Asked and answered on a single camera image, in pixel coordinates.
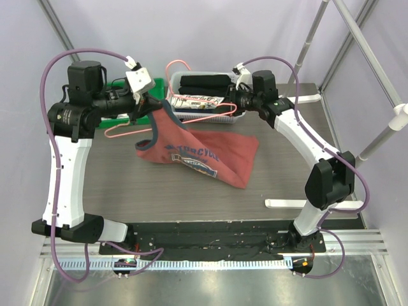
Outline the green plastic tray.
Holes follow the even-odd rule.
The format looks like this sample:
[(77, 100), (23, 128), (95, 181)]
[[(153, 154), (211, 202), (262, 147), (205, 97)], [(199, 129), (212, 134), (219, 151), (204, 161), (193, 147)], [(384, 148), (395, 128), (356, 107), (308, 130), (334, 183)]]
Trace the green plastic tray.
[[(164, 98), (164, 80), (155, 78), (154, 81), (156, 86), (145, 94), (150, 94), (162, 100)], [(128, 81), (125, 78), (118, 78), (109, 83), (106, 99), (97, 102), (97, 104), (101, 108), (102, 121), (112, 121), (111, 126), (129, 119), (129, 113), (136, 105)]]

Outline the pink wire hanger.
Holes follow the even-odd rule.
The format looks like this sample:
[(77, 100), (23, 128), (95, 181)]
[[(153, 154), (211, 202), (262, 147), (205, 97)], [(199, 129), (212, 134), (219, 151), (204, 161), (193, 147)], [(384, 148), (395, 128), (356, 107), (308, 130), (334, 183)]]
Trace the pink wire hanger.
[[(166, 65), (166, 68), (165, 68), (165, 75), (166, 75), (166, 79), (167, 79), (168, 82), (170, 81), (169, 68), (170, 68), (171, 65), (173, 65), (175, 63), (181, 63), (187, 68), (188, 71), (191, 71), (190, 66), (184, 60), (182, 60), (182, 59), (172, 60)], [(227, 115), (232, 116), (238, 110), (237, 105), (235, 105), (234, 103), (221, 103), (219, 106), (230, 106), (230, 107), (232, 107), (232, 110), (230, 110), (228, 112), (224, 112), (224, 113), (215, 113), (215, 114), (210, 115), (208, 117), (198, 117), (196, 119), (186, 120), (186, 121), (184, 121), (184, 124), (200, 122), (200, 121), (209, 120), (209, 119), (222, 117), (222, 116), (227, 116)], [(152, 131), (152, 128), (147, 128), (147, 129), (141, 129), (141, 130), (135, 130), (135, 131), (128, 131), (128, 132), (125, 132), (125, 133), (118, 133), (118, 134), (114, 134), (114, 135), (109, 134), (109, 132), (114, 131), (117, 128), (126, 127), (128, 125), (130, 125), (130, 120), (127, 123), (122, 123), (122, 124), (118, 124), (116, 126), (110, 127), (110, 128), (108, 128), (108, 129), (106, 129), (104, 131), (104, 136), (107, 137), (107, 138), (118, 138), (118, 137), (122, 137), (122, 136), (130, 136), (130, 135), (135, 135), (135, 134), (139, 134), (139, 133), (145, 133), (145, 132), (148, 132), (148, 131)]]

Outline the red tank top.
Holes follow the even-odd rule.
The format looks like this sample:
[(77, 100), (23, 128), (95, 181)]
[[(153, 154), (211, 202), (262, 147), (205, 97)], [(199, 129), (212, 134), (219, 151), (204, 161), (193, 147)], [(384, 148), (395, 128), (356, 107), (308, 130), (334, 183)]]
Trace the red tank top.
[(152, 138), (135, 144), (138, 157), (152, 163), (182, 164), (233, 187), (247, 187), (259, 147), (255, 136), (189, 129), (167, 100), (162, 104), (148, 114)]

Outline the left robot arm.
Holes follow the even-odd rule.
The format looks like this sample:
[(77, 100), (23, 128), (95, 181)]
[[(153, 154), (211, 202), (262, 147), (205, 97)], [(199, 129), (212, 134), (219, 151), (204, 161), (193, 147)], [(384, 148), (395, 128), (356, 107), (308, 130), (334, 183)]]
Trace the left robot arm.
[(54, 136), (48, 203), (31, 231), (84, 244), (109, 241), (121, 254), (129, 254), (136, 245), (130, 225), (85, 213), (85, 167), (95, 130), (104, 117), (126, 113), (136, 120), (160, 109), (160, 102), (149, 94), (155, 81), (138, 63), (129, 64), (121, 88), (108, 85), (107, 70), (98, 61), (74, 62), (67, 73), (63, 99), (47, 113)]

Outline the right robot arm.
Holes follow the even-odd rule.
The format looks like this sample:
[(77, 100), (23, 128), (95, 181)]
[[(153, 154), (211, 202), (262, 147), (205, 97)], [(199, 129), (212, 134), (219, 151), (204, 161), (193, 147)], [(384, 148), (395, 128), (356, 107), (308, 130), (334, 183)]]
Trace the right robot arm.
[(237, 76), (229, 88), (229, 98), (239, 111), (255, 111), (268, 125), (283, 135), (301, 154), (311, 169), (305, 184), (306, 202), (288, 228), (285, 246), (304, 251), (316, 238), (324, 215), (354, 191), (355, 158), (325, 142), (295, 110), (289, 98), (279, 96), (270, 70), (250, 73), (233, 68)]

